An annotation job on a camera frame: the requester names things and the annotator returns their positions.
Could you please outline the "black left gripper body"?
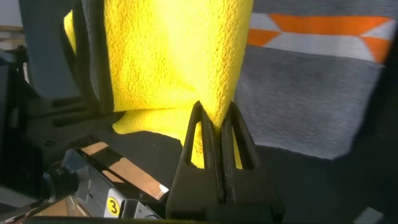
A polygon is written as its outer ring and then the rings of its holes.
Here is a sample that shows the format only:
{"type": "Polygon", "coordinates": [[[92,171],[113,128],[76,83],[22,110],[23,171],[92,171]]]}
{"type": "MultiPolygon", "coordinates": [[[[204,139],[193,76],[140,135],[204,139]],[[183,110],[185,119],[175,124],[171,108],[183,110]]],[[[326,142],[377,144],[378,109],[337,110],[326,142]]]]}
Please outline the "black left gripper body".
{"type": "Polygon", "coordinates": [[[18,46],[1,50],[1,137],[12,130],[24,129],[27,102],[38,97],[29,84],[27,49],[18,46]]]}

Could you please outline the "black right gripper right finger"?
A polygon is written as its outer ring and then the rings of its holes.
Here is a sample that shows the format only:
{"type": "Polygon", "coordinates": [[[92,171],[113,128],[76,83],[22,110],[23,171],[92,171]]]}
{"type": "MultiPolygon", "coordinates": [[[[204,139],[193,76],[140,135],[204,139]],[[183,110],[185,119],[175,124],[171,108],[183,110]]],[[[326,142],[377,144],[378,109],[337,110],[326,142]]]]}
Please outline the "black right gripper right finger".
{"type": "Polygon", "coordinates": [[[278,196],[256,145],[235,103],[221,129],[225,202],[242,220],[281,220],[285,206],[278,196]]]}

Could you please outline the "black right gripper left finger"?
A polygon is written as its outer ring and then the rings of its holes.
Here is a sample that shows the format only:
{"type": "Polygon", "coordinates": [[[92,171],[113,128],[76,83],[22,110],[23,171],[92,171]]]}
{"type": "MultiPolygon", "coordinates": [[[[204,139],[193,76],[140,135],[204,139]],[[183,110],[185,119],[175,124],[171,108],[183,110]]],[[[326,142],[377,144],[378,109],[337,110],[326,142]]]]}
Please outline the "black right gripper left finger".
{"type": "Polygon", "coordinates": [[[182,154],[166,203],[167,218],[205,218],[208,209],[223,202],[223,171],[215,128],[201,103],[197,101],[190,115],[182,154]],[[193,142],[197,123],[205,167],[192,164],[193,142]]]}

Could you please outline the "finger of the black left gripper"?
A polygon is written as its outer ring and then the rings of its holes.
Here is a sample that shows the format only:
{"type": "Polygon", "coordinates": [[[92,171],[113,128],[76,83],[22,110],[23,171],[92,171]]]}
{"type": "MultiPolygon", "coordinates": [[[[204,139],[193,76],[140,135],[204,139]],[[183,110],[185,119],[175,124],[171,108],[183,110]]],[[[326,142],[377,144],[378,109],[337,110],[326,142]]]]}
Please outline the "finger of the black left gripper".
{"type": "Polygon", "coordinates": [[[83,126],[84,128],[94,126],[107,126],[121,117],[122,113],[91,114],[87,111],[46,114],[34,117],[30,120],[30,127],[35,129],[71,128],[72,126],[83,126]]]}
{"type": "Polygon", "coordinates": [[[28,114],[101,114],[99,104],[79,96],[67,98],[36,98],[27,102],[28,114]]]}

